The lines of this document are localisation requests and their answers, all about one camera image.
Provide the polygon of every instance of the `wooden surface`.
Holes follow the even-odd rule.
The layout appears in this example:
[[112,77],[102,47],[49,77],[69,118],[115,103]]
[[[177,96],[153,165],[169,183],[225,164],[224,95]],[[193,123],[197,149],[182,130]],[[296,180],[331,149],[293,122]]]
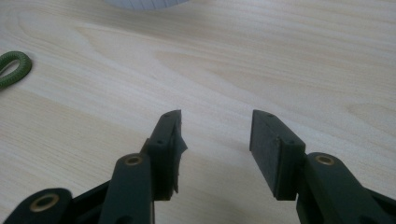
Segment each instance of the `wooden surface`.
[[396,198],[394,1],[2,0],[10,50],[34,67],[0,91],[0,221],[41,189],[105,182],[174,109],[189,150],[157,223],[299,223],[248,151],[253,109]]

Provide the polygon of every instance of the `green loop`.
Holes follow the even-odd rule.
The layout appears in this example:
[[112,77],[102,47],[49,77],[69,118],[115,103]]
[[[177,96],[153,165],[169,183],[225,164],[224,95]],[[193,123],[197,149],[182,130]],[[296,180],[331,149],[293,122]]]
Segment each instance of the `green loop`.
[[5,67],[7,67],[7,65],[15,60],[20,61],[20,64],[18,65],[17,69],[8,75],[0,77],[0,88],[5,88],[16,83],[17,81],[23,79],[30,72],[30,69],[32,68],[32,61],[26,54],[19,51],[10,51],[0,56],[0,71],[2,71]]

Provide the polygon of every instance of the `wooden table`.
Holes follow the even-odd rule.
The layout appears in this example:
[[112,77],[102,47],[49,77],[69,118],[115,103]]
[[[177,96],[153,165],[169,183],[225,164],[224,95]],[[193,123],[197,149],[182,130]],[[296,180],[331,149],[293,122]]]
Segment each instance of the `wooden table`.
[[295,202],[273,198],[248,150],[253,109],[396,198],[392,1],[191,0],[132,11],[3,0],[0,53],[10,50],[34,67],[0,91],[0,221],[39,190],[78,196],[107,181],[175,109],[189,150],[179,194],[156,203],[157,223],[299,223]]

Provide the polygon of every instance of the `wood grain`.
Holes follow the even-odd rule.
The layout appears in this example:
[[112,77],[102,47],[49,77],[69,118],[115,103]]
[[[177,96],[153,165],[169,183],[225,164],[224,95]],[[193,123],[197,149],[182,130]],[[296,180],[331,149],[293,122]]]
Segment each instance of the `wood grain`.
[[31,73],[0,91],[0,221],[46,188],[111,177],[181,109],[180,193],[157,223],[299,223],[248,151],[251,113],[278,115],[396,198],[396,4],[191,0],[131,11],[99,0],[0,2],[0,53]]

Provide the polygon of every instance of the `green rope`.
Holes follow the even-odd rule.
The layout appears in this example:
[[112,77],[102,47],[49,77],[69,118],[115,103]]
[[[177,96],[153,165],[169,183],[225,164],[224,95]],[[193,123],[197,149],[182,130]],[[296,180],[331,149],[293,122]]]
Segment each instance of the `green rope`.
[[32,61],[26,54],[19,51],[10,51],[0,56],[0,72],[15,60],[20,61],[20,64],[8,75],[0,77],[0,89],[16,83],[30,72]]

